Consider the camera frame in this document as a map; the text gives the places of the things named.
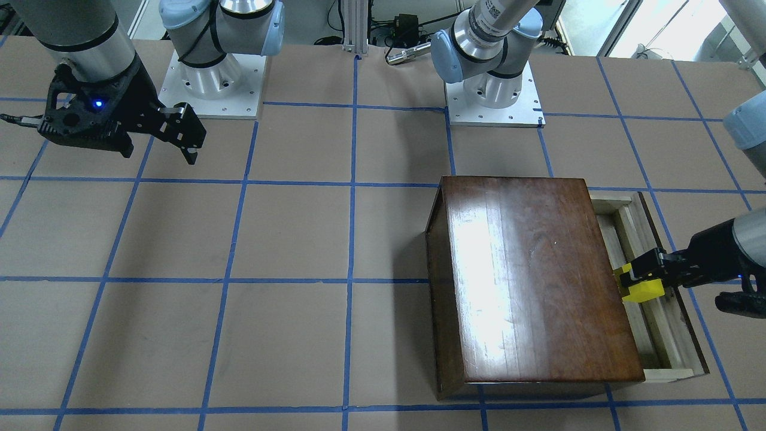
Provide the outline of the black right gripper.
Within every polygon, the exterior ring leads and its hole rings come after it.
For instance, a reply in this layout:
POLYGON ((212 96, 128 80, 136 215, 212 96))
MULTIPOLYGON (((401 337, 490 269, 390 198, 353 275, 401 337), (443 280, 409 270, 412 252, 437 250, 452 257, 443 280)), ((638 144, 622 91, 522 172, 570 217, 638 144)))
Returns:
POLYGON ((197 150, 203 146, 207 130, 193 107, 181 102, 172 107, 147 104, 132 107, 123 117, 126 130, 146 133, 180 148, 189 165, 197 161, 197 150))

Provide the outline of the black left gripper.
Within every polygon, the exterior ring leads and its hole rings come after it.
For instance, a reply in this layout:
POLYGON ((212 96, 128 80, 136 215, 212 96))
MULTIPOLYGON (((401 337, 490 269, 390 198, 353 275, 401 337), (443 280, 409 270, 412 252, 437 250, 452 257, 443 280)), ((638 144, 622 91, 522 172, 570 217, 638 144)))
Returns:
POLYGON ((653 248, 631 261, 620 273, 620 287, 697 287, 725 282, 745 274, 744 257, 732 224, 717 224, 693 235, 685 249, 665 253, 653 248))

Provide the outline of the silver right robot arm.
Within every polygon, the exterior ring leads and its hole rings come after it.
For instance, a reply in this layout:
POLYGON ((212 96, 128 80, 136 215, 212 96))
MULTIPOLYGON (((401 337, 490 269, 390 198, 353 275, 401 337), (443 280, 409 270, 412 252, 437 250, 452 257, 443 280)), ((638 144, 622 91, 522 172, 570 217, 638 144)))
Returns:
MULTIPOLYGON (((120 26, 110 1, 12 1, 56 61, 45 112, 2 119, 57 145, 132 155, 130 135, 177 147, 194 165, 207 131, 187 101, 167 105, 120 26)), ((275 56, 284 40, 280 1, 161 1, 159 14, 178 55, 181 82, 199 100, 244 86, 238 54, 275 56)))

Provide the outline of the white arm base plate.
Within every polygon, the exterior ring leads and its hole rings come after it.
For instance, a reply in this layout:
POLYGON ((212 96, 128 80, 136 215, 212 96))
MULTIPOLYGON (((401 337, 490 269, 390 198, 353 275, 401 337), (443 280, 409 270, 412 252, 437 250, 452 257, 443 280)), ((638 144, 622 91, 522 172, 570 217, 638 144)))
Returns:
POLYGON ((190 104, 200 119, 257 120, 268 57, 228 54, 218 65, 192 68, 173 52, 159 100, 190 104))
POLYGON ((531 63, 510 79, 484 73, 444 84, 449 122, 455 126, 543 128, 546 125, 531 63))

